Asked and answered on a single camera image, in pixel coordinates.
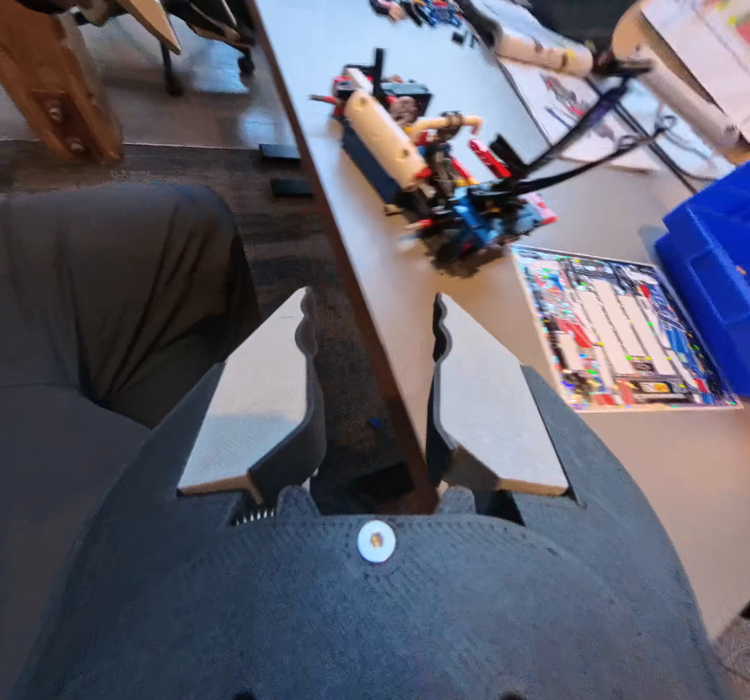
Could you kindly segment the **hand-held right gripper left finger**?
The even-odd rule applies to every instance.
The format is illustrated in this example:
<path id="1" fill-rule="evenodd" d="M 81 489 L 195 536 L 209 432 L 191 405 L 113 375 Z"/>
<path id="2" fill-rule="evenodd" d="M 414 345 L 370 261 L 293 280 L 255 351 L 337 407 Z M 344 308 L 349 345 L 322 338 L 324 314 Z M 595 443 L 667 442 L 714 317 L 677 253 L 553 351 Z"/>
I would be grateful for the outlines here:
<path id="1" fill-rule="evenodd" d="M 223 362 L 180 494 L 240 491 L 276 502 L 316 474 L 326 437 L 314 309 L 312 289 L 298 289 Z"/>

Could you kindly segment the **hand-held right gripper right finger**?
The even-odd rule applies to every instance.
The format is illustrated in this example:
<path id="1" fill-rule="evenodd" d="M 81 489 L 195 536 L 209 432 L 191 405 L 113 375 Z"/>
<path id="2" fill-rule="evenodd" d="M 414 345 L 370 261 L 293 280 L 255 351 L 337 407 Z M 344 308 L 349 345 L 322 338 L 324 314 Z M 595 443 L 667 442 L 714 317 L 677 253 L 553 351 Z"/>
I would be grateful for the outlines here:
<path id="1" fill-rule="evenodd" d="M 569 483 L 522 366 L 447 294 L 436 294 L 425 461 L 433 486 L 564 495 Z"/>

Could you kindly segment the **toy brick car model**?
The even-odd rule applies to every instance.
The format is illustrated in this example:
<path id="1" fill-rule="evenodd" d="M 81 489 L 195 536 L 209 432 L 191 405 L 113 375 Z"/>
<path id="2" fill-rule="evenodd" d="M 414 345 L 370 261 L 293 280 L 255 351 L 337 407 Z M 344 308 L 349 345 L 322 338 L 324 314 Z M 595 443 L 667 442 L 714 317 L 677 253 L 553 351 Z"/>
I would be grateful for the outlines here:
<path id="1" fill-rule="evenodd" d="M 575 143 L 603 127 L 631 82 L 649 69 L 616 64 L 618 82 L 582 112 L 535 160 L 525 162 L 501 135 L 486 145 L 477 138 L 483 120 L 459 111 L 427 116 L 432 94 L 421 83 L 383 78 L 384 50 L 364 67 L 348 67 L 330 95 L 311 95 L 333 107 L 343 128 L 341 147 L 382 199 L 388 215 L 404 216 L 407 239 L 427 246 L 438 266 L 462 262 L 486 249 L 502 248 L 556 222 L 539 196 L 542 189 L 654 143 L 676 121 L 660 115 L 654 130 L 614 139 L 614 149 L 596 160 L 555 175 L 532 178 Z"/>

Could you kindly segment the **black office chair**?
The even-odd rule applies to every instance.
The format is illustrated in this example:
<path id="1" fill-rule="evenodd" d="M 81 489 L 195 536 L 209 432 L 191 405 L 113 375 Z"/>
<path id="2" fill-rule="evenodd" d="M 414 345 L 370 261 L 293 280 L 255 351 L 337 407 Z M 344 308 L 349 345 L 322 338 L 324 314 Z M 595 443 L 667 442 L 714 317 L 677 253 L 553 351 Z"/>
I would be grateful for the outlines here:
<path id="1" fill-rule="evenodd" d="M 226 43 L 240 52 L 238 59 L 239 72 L 243 76 L 251 76 L 255 64 L 250 50 L 254 45 L 254 37 L 247 29 L 238 23 L 226 24 L 219 19 L 202 11 L 192 0 L 166 0 L 165 10 L 173 17 L 185 22 L 195 34 L 205 39 L 213 39 Z M 182 96 L 184 89 L 179 78 L 175 75 L 171 52 L 163 43 L 159 44 L 163 63 L 164 87 L 170 96 Z"/>

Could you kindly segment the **shiny sticker sheet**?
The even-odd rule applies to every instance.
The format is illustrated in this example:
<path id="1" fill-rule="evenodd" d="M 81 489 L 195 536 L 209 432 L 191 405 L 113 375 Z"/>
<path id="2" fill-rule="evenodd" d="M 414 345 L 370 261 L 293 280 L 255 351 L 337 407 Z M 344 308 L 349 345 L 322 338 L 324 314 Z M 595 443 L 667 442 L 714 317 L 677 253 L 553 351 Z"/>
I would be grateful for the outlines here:
<path id="1" fill-rule="evenodd" d="M 522 245 L 511 258 L 573 410 L 743 408 L 656 266 Z"/>

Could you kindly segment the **person's grey pants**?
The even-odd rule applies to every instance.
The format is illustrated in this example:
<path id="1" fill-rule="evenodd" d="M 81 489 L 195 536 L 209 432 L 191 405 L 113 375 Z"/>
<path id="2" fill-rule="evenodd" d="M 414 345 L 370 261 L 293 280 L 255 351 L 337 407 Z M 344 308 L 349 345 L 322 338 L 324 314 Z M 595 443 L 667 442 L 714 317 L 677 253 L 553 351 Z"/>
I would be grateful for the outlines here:
<path id="1" fill-rule="evenodd" d="M 155 426 L 262 318 L 205 187 L 2 198 L 1 693 L 80 527 Z"/>

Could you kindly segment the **blue plastic bin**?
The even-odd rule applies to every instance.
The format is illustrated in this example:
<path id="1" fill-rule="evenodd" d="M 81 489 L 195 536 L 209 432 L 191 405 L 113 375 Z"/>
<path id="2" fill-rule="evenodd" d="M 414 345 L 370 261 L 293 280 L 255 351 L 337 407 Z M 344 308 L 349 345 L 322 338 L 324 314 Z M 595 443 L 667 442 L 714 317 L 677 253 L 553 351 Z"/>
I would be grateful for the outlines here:
<path id="1" fill-rule="evenodd" d="M 686 199 L 655 242 L 664 274 L 718 371 L 749 397 L 749 164 Z"/>

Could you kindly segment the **car drawing instruction booklet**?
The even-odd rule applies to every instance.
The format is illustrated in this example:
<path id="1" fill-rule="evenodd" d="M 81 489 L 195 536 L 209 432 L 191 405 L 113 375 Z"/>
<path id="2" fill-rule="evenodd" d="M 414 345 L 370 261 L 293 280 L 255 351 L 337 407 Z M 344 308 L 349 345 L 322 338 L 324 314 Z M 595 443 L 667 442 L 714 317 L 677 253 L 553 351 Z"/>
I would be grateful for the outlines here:
<path id="1" fill-rule="evenodd" d="M 641 75 L 644 68 L 625 68 L 613 77 L 605 78 L 605 90 L 597 90 L 586 79 L 577 78 L 528 64 L 501 61 L 500 66 L 523 101 L 541 134 L 553 147 L 567 137 L 596 105 L 606 91 L 624 85 L 628 94 L 631 81 Z M 623 123 L 614 115 L 614 107 L 605 107 L 605 114 L 597 117 L 593 126 L 577 133 L 560 153 L 559 158 L 582 166 L 597 160 L 620 170 L 647 173 L 657 170 L 655 160 L 646 148 L 636 148 L 626 155 L 610 158 L 639 134 L 626 132 Z"/>

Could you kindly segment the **tan cardboard box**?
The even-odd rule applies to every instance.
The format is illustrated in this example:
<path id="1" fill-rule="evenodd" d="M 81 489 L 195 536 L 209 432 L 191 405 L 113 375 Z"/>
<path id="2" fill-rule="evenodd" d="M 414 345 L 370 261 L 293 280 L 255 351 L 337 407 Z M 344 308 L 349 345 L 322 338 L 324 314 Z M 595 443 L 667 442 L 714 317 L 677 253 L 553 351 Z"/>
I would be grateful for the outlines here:
<path id="1" fill-rule="evenodd" d="M 618 22 L 612 49 L 620 59 L 645 61 L 650 70 L 642 79 L 646 86 L 694 127 L 728 161 L 735 165 L 748 161 L 748 131 L 741 128 L 718 107 L 670 46 L 644 17 L 641 7 L 649 0 L 638 0 Z"/>

